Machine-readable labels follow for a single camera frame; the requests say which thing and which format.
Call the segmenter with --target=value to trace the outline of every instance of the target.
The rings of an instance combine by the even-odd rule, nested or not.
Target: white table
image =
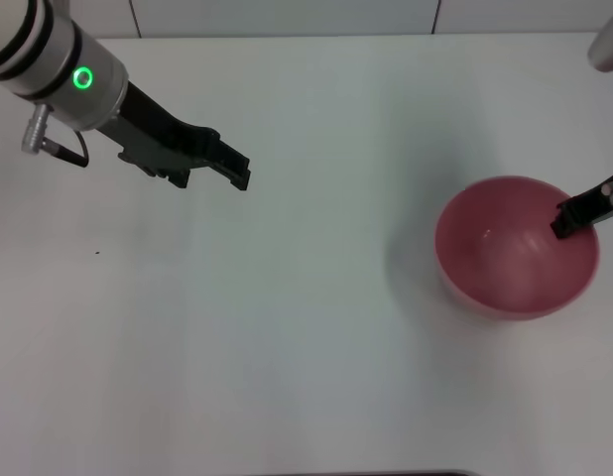
[[[25,156],[0,88],[0,475],[613,476],[613,220],[590,291],[531,323],[455,307],[431,250],[474,180],[613,174],[591,38],[106,42],[252,159],[247,192],[97,133],[86,171]]]

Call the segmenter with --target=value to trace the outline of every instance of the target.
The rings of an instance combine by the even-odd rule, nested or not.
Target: green led ring
[[[86,82],[82,82],[81,76],[85,74],[87,76]],[[86,66],[79,67],[72,74],[72,83],[75,85],[77,89],[88,89],[92,84],[93,75],[90,68]]]

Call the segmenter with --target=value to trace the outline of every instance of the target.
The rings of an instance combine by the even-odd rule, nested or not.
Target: bowl rim
[[[572,302],[574,302],[576,299],[582,296],[593,283],[595,276],[597,274],[597,269],[599,268],[600,257],[601,257],[600,242],[597,236],[597,232],[595,231],[595,227],[593,225],[591,225],[590,227],[586,227],[586,229],[590,231],[592,241],[595,243],[595,259],[593,261],[593,267],[591,269],[591,273],[588,279],[586,280],[586,283],[570,299],[562,302],[559,305],[555,305],[553,307],[549,307],[549,308],[541,309],[541,310],[525,311],[525,312],[507,310],[507,309],[503,309],[499,307],[494,307],[489,304],[485,304],[481,302],[480,300],[475,299],[474,297],[466,293],[464,290],[462,290],[461,287],[458,286],[454,282],[454,280],[448,275],[438,255],[438,251],[436,249],[436,238],[438,234],[438,225],[441,221],[441,218],[445,214],[445,211],[458,199],[458,197],[462,193],[464,193],[466,190],[469,190],[470,188],[474,186],[478,186],[487,181],[497,181],[497,180],[504,180],[504,179],[521,179],[525,181],[530,181],[532,183],[543,185],[549,189],[559,192],[562,195],[563,199],[571,198],[571,195],[566,193],[564,190],[558,188],[557,186],[551,185],[550,183],[546,181],[539,180],[537,178],[531,178],[531,177],[525,177],[525,176],[495,176],[495,177],[484,178],[483,180],[475,181],[471,183],[470,185],[468,185],[463,190],[461,190],[459,193],[457,193],[453,198],[451,198],[449,202],[441,210],[441,213],[438,216],[438,220],[436,221],[436,225],[434,226],[434,244],[433,244],[434,245],[434,257],[436,258],[436,262],[438,263],[438,268],[440,270],[441,277],[448,284],[448,287],[450,288],[450,290],[453,293],[456,293],[459,298],[461,298],[462,300],[465,300],[469,305],[476,307],[478,310],[491,314],[491,315],[496,315],[496,316],[501,315],[505,318],[510,318],[513,320],[530,320],[530,319],[536,319],[538,317],[544,317],[558,310],[561,310],[563,307],[567,307],[568,305],[570,305]]]

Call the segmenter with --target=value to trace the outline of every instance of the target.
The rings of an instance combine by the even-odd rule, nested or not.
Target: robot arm
[[[23,141],[26,152],[44,150],[87,164],[44,136],[51,114],[74,131],[100,131],[122,146],[120,159],[180,188],[191,169],[204,167],[247,188],[249,159],[213,129],[169,114],[129,81],[118,58],[50,0],[0,0],[0,83],[36,105]]]
[[[598,33],[588,51],[589,62],[602,72],[613,71],[613,18]],[[558,239],[613,216],[613,177],[557,206],[552,223]]]

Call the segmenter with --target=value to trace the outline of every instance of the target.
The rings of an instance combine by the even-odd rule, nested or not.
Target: pink bowl
[[[579,297],[599,261],[593,228],[558,240],[550,223],[568,195],[533,178],[498,177],[458,194],[441,214],[434,250],[465,305],[504,320],[550,314]]]

